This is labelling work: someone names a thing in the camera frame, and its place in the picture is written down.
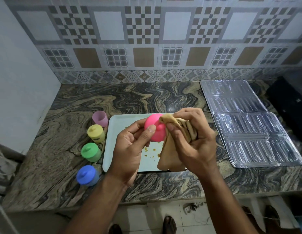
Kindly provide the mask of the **person's left hand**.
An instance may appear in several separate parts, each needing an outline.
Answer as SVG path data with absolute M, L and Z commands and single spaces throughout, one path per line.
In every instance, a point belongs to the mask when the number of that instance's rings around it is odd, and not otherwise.
M 138 173 L 143 150 L 140 149 L 140 135 L 145 130 L 146 119 L 135 121 L 122 130 L 116 139 L 108 174 L 121 181 L 126 187 L 133 184 Z

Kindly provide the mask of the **person's right hand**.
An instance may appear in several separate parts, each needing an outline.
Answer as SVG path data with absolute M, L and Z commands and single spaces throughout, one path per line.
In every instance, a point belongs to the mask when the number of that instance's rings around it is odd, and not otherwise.
M 189 120 L 197 130 L 197 140 L 189 143 L 189 147 L 176 147 L 180 160 L 186 168 L 194 173 L 199 169 L 217 167 L 215 132 L 200 108 L 183 108 L 173 115 L 175 118 Z

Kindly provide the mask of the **pink plastic lid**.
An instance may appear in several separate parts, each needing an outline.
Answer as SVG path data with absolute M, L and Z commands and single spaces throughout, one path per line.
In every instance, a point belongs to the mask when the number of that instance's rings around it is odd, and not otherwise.
M 163 114 L 152 114 L 145 121 L 145 130 L 151 125 L 156 126 L 155 133 L 151 137 L 150 142 L 162 142 L 166 138 L 166 126 L 163 122 L 160 122 L 162 115 Z

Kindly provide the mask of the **beige cleaning cloth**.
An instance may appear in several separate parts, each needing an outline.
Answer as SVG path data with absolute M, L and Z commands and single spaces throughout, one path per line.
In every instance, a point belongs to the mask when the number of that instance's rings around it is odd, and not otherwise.
M 197 130 L 192 126 L 189 120 L 174 118 L 172 114 L 164 114 L 159 118 L 163 124 L 172 123 L 181 130 L 186 141 L 191 143 L 197 139 Z M 186 170 L 186 166 L 179 159 L 175 142 L 168 129 L 166 129 L 166 138 L 160 153 L 160 159 L 157 168 L 162 171 L 181 172 Z

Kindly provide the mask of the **person's left forearm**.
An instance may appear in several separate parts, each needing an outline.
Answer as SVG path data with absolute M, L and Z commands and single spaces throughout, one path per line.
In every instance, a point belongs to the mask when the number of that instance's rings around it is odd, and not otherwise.
M 121 176 L 106 173 L 61 234 L 107 234 L 118 205 L 136 175 L 137 172 Z

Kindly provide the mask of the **person's right forearm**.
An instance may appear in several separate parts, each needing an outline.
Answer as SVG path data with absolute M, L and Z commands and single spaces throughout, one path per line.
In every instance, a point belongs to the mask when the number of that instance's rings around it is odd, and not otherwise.
M 216 234 L 258 234 L 217 167 L 196 173 Z

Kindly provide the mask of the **yellow food crumbs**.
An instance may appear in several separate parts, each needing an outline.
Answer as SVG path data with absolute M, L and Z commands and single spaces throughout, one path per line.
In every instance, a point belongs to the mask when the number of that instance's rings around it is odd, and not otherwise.
M 149 147 L 144 147 L 142 150 L 142 157 L 147 157 L 147 158 L 160 158 L 160 153 L 161 153 L 162 147 L 154 147 L 154 146 L 149 146 Z

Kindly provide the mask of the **white rectangular tray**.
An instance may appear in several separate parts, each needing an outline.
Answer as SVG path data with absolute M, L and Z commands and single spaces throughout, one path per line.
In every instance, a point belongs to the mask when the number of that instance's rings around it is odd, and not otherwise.
M 107 172 L 111 165 L 112 158 L 113 158 L 113 151 L 114 151 L 118 134 L 122 130 L 130 126 L 132 123 L 134 123 L 135 121 L 148 118 L 150 115 L 152 114 L 119 114 L 119 115 L 114 115 L 110 118 L 107 135 L 106 135 L 105 151 L 103 154 L 103 161 L 102 161 L 102 169 L 104 172 Z M 163 147 L 163 141 L 151 142 L 150 145 L 154 147 L 160 147 L 160 146 Z M 159 159 L 141 157 L 138 172 L 141 173 L 141 172 L 160 171 L 157 168 Z

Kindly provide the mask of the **translucent pink plastic cup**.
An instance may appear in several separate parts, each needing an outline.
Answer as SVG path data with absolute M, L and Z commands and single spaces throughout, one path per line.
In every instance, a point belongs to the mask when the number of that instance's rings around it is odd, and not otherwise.
M 92 115 L 92 120 L 95 124 L 100 125 L 103 128 L 107 127 L 109 123 L 107 114 L 102 110 L 94 112 Z

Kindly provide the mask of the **yellow lidded plastic container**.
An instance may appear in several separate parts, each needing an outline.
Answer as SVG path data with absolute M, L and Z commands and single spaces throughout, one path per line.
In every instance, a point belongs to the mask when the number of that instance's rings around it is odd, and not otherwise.
M 88 128 L 87 135 L 91 138 L 94 143 L 101 143 L 106 138 L 106 133 L 101 125 L 95 124 Z

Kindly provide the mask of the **green lidded plastic container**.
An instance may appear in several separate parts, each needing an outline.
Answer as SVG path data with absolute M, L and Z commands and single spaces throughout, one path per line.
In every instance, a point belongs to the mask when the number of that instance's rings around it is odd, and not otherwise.
M 97 162 L 101 158 L 102 152 L 97 144 L 87 143 L 81 149 L 81 156 L 89 162 Z

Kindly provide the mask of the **silver foil panel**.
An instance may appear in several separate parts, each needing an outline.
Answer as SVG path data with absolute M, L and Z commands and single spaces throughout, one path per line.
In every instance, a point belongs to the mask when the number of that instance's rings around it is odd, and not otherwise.
M 201 80 L 200 86 L 211 114 L 268 111 L 246 80 Z
M 234 168 L 302 166 L 302 156 L 270 112 L 218 112 L 215 125 Z

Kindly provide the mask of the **blue lidded plastic container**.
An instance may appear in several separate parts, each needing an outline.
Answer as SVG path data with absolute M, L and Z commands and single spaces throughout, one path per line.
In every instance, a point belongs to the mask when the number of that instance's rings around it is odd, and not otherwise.
M 87 187 L 96 185 L 99 181 L 99 178 L 99 172 L 91 165 L 83 166 L 76 174 L 78 184 Z

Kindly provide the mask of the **person's right foot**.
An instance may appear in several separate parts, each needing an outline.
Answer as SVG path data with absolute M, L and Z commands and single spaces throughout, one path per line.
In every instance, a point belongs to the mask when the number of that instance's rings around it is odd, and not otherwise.
M 177 227 L 175 220 L 167 215 L 164 218 L 161 234 L 176 234 Z

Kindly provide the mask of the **black stove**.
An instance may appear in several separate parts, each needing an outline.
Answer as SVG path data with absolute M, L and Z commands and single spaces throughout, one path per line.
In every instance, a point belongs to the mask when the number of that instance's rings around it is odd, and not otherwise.
M 302 70 L 278 77 L 266 91 L 268 100 L 302 142 Z

